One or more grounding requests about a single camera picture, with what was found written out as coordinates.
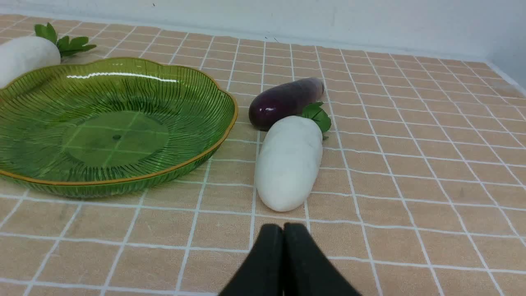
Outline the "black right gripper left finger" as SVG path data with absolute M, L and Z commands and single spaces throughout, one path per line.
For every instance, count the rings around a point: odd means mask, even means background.
M 220 296 L 282 296 L 283 230 L 264 224 L 251 251 Z

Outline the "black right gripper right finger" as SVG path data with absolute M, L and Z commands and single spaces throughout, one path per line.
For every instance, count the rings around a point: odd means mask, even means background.
M 283 268 L 286 296 L 360 296 L 303 224 L 284 224 Z

